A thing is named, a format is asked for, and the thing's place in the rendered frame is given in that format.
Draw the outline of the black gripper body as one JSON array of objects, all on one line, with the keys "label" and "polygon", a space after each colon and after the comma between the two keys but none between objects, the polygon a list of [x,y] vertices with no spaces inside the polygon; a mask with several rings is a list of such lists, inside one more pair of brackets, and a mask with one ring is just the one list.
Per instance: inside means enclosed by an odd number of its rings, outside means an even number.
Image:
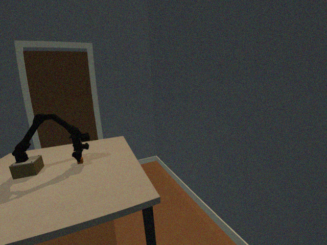
[{"label": "black gripper body", "polygon": [[81,145],[81,142],[80,143],[73,144],[74,151],[75,151],[75,152],[72,153],[72,156],[73,157],[81,156],[82,153],[81,153],[80,145]]}]

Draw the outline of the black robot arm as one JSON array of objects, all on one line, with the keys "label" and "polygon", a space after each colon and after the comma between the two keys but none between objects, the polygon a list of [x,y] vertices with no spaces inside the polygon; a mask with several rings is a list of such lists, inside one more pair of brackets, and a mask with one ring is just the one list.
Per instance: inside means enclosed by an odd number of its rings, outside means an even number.
[{"label": "black robot arm", "polygon": [[[26,162],[29,159],[28,154],[26,154],[25,151],[31,145],[31,143],[29,143],[30,139],[32,138],[33,134],[35,134],[39,125],[41,125],[47,119],[53,119],[59,125],[66,128],[67,131],[71,134],[69,138],[72,138],[73,144],[80,143],[80,140],[90,141],[90,137],[88,133],[82,134],[79,131],[79,128],[69,125],[63,119],[59,118],[56,114],[38,114],[34,116],[33,124],[31,125],[30,129],[28,130],[23,140],[15,147],[15,150],[12,153],[12,155],[15,156],[16,163]],[[85,144],[81,143],[80,149],[88,150],[89,144],[87,142]]]}]

